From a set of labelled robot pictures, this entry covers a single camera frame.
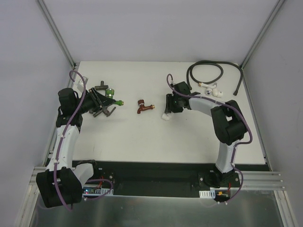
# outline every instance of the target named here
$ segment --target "white tabletop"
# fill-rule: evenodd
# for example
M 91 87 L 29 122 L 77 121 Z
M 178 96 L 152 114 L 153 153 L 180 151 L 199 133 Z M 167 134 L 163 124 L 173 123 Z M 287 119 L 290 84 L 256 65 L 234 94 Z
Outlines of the white tabletop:
M 165 109 L 166 94 L 171 93 L 166 76 L 171 73 L 174 82 L 186 81 L 188 62 L 116 62 L 82 61 L 79 72 L 88 77 L 87 89 L 106 85 L 115 90 L 114 99 L 123 100 L 110 117 L 100 114 L 94 118 L 83 115 L 80 136 L 76 142 L 74 160 L 103 161 L 214 163 L 218 156 L 219 140 L 215 136 L 212 119 L 198 111 L 184 110 L 168 122 L 161 119 Z M 264 164 L 263 153 L 257 137 L 250 106 L 243 84 L 237 96 L 233 92 L 240 72 L 233 66 L 221 65 L 223 76 L 217 81 L 223 91 L 220 101 L 237 101 L 253 134 L 253 142 L 240 145 L 235 162 L 238 164 Z M 210 81 L 220 70 L 214 66 L 196 66 L 195 78 Z M 205 88 L 191 80 L 193 91 L 204 94 Z M 155 109 L 137 114 L 137 101 Z M 248 140 L 245 134 L 243 141 Z

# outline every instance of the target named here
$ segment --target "gray wall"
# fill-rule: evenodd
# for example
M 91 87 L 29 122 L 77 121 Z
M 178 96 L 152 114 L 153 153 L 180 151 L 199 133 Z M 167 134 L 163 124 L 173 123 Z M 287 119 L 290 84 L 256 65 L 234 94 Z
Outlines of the gray wall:
M 45 0 L 75 61 L 241 63 L 277 0 Z
M 34 0 L 0 1 L 0 225 L 14 226 L 41 165 L 69 65 Z
M 288 0 L 245 68 L 273 170 L 283 173 L 303 226 L 303 1 Z

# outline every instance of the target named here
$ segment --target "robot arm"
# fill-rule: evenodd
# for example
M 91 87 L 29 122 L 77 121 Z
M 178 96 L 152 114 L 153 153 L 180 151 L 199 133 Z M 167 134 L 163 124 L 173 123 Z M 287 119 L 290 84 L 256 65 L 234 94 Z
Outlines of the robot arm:
M 190 93 L 185 82 L 172 85 L 176 91 L 184 95 L 195 96 L 198 93 Z M 240 113 L 241 110 L 236 101 L 231 100 L 226 104 L 235 107 Z M 215 134 L 220 141 L 219 155 L 214 166 L 214 171 L 205 177 L 204 182 L 211 187 L 219 188 L 221 184 L 236 174 L 231 165 L 234 146 L 241 139 L 247 129 L 239 116 L 230 108 L 218 105 L 201 98 L 187 98 L 173 92 L 166 95 L 166 108 L 164 114 L 181 113 L 184 109 L 197 110 L 213 120 Z
M 82 114 L 92 111 L 93 116 L 95 117 L 111 105 L 123 105 L 121 100 L 116 101 L 112 98 L 105 97 L 94 88 L 86 91 L 84 101 L 79 111 L 76 113 L 67 128 L 64 139 L 62 140 L 58 160 L 56 160 L 55 157 L 58 152 L 60 138 L 63 136 L 63 130 L 80 102 L 77 92 L 71 88 L 65 88 L 59 91 L 58 96 L 61 106 L 58 109 L 58 117 L 56 121 L 57 140 L 54 147 L 54 154 L 50 163 L 46 167 L 46 171 L 38 173 L 36 177 L 38 188 L 47 208 L 62 205 L 53 184 L 55 163 L 57 163 L 57 179 L 60 179 L 58 186 L 66 204 L 81 202 L 82 188 L 85 182 L 92 176 L 100 178 L 98 175 L 98 168 L 94 160 L 82 161 L 81 164 L 76 166 L 76 169 L 72 170 L 72 157 L 75 143 L 81 130 L 83 121 Z

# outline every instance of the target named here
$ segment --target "purple cable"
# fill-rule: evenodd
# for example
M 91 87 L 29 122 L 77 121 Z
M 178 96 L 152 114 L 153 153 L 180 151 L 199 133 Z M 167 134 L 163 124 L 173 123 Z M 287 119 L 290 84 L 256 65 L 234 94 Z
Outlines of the purple cable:
M 95 181 L 105 181 L 105 182 L 109 182 L 109 183 L 110 183 L 110 189 L 109 189 L 106 193 L 104 193 L 104 194 L 102 194 L 102 195 L 100 195 L 100 196 L 98 196 L 98 197 L 96 197 L 96 198 L 93 198 L 93 199 L 86 198 L 86 199 L 89 200 L 89 201 L 98 200 L 98 199 L 104 197 L 105 195 L 109 194 L 110 191 L 114 188 L 113 183 L 112 183 L 110 180 L 108 180 L 108 179 L 93 179 L 93 180 L 88 180 L 88 181 L 86 181 L 86 183 L 88 183 L 88 182 L 95 182 Z
M 182 93 L 176 91 L 176 90 L 170 85 L 170 83 L 169 83 L 169 77 L 170 77 L 171 80 L 173 81 L 172 75 L 171 75 L 171 74 L 168 74 L 167 77 L 166 77 L 166 82 L 167 82 L 168 86 L 170 87 L 170 89 L 171 89 L 173 92 L 175 92 L 176 94 L 178 94 L 178 95 L 180 95 L 180 96 L 182 96 L 182 97 L 186 97 L 186 98 L 201 98 L 201 99 L 206 99 L 206 100 L 211 101 L 211 102 L 213 102 L 213 103 L 216 103 L 216 104 L 219 104 L 219 105 L 222 105 L 222 106 L 225 106 L 225 107 L 227 107 L 227 108 L 232 109 L 232 110 L 240 117 L 240 119 L 243 121 L 243 123 L 244 123 L 244 125 L 245 125 L 245 128 L 247 129 L 248 134 L 250 135 L 249 141 L 247 141 L 247 142 L 239 142 L 239 143 L 236 143 L 235 146 L 233 147 L 232 159 L 231 159 L 231 166 L 232 166 L 232 168 L 233 168 L 235 171 L 237 171 L 237 172 L 240 173 L 242 179 L 241 179 L 241 184 L 240 184 L 239 189 L 238 189 L 237 192 L 228 200 L 228 201 L 230 201 L 232 198 L 235 197 L 235 195 L 237 195 L 237 194 L 239 193 L 239 191 L 241 190 L 241 188 L 242 188 L 242 186 L 243 186 L 243 180 L 244 180 L 244 178 L 243 178 L 243 173 L 233 165 L 233 162 L 234 162 L 234 159 L 235 159 L 235 155 L 236 155 L 236 147 L 239 146 L 240 144 L 250 144 L 250 143 L 252 142 L 252 133 L 251 133 L 251 130 L 250 130 L 250 128 L 249 128 L 249 126 L 248 126 L 246 120 L 245 120 L 244 117 L 242 116 L 242 114 L 241 114 L 235 107 L 230 106 L 230 105 L 225 104 L 225 103 L 217 102 L 216 100 L 211 99 L 211 98 L 208 98 L 208 97 L 184 95 L 184 94 L 182 94 Z
M 79 102 L 79 104 L 78 104 L 78 106 L 77 106 L 75 112 L 72 114 L 72 116 L 70 117 L 70 119 L 69 119 L 68 122 L 66 123 L 66 126 L 65 126 L 65 128 L 64 128 L 64 130 L 63 130 L 63 133 L 62 133 L 62 136 L 60 137 L 60 141 L 59 141 L 59 145 L 58 145 L 58 149 L 57 149 L 57 154 L 56 154 L 56 160 L 57 160 L 57 161 L 58 161 L 58 158 L 59 158 L 60 148 L 61 148 L 61 145 L 62 145 L 62 142 L 63 142 L 63 139 L 64 139 L 64 135 L 65 135 L 65 133 L 66 133 L 66 131 L 67 131 L 67 128 L 68 128 L 68 126 L 70 125 L 72 119 L 74 118 L 74 116 L 76 115 L 76 113 L 78 112 L 78 110 L 80 109 L 80 107 L 81 107 L 81 105 L 82 105 L 82 103 L 83 103 L 84 97 L 85 97 L 85 93 L 86 93 L 86 85 L 85 85 L 85 80 L 84 80 L 83 76 L 82 76 L 79 72 L 77 72 L 76 70 L 71 70 L 70 73 L 69 73 L 69 75 L 70 75 L 70 78 L 71 78 L 71 80 L 72 80 L 73 82 L 75 82 L 75 80 L 74 80 L 74 79 L 72 78 L 72 76 L 71 76 L 73 72 L 76 73 L 76 74 L 78 74 L 78 75 L 81 77 L 81 80 L 83 81 L 84 89 L 83 89 L 83 92 L 82 92 L 81 100 L 80 100 L 80 102 Z M 63 205 L 68 211 L 71 211 L 72 209 L 69 208 L 69 207 L 67 206 L 66 202 L 64 201 L 64 198 L 63 198 L 62 195 L 61 195 L 61 192 L 60 192 L 60 189 L 59 189 L 59 186 L 58 186 L 58 182 L 57 182 L 57 165 L 58 165 L 58 163 L 55 163 L 55 164 L 54 164 L 54 169 L 53 169 L 53 182 L 54 182 L 54 185 L 55 185 L 57 194 L 58 194 L 58 196 L 59 196 L 59 199 L 60 199 L 62 205 Z

